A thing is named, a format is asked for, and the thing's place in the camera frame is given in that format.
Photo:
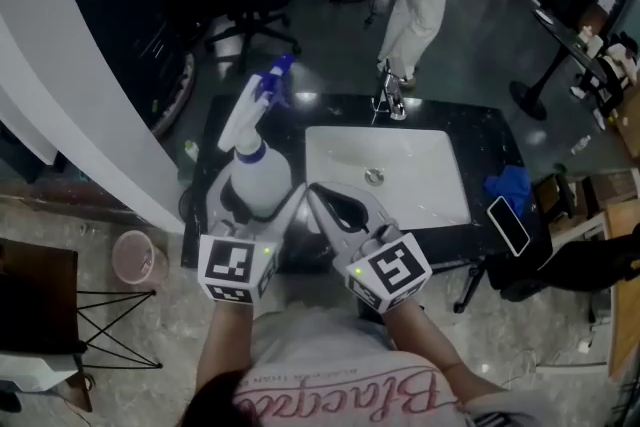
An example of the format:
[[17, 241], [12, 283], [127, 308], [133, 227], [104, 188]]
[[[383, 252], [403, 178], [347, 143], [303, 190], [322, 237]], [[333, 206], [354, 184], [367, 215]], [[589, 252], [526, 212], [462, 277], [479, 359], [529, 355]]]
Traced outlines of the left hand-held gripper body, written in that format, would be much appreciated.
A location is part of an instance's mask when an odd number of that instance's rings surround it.
[[279, 266], [281, 231], [220, 220], [200, 237], [197, 277], [208, 298], [255, 305]]

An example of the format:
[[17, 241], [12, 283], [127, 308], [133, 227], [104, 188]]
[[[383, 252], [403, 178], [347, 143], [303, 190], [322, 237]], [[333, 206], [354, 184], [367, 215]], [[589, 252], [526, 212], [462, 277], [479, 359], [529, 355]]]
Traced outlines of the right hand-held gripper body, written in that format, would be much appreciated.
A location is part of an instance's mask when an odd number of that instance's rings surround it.
[[433, 275], [414, 235], [393, 224], [345, 246], [333, 265], [346, 288], [378, 314], [414, 296]]

